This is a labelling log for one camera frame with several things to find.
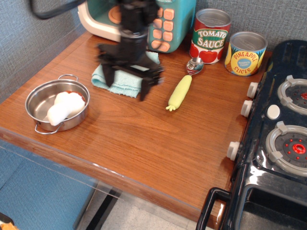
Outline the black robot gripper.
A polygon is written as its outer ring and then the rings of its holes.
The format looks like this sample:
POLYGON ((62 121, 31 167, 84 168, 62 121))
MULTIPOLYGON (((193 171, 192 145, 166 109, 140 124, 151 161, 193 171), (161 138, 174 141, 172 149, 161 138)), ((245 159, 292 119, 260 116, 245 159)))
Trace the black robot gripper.
POLYGON ((99 60, 102 65, 106 85, 114 83, 115 71, 122 70, 142 78, 140 100, 144 101, 150 89, 161 82, 163 67, 147 55, 147 32, 120 33, 117 45, 99 44, 99 60))

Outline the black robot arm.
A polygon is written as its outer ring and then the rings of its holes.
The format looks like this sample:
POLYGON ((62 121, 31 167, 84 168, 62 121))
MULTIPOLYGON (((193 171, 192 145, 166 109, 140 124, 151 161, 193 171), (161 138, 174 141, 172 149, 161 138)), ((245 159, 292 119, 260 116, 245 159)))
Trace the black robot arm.
POLYGON ((144 101, 151 87, 159 84, 160 73, 164 71, 146 54, 149 25, 157 18, 159 6, 154 0, 119 0, 118 6, 120 42, 99 44, 98 58, 109 87, 117 70, 142 78, 140 100, 144 101))

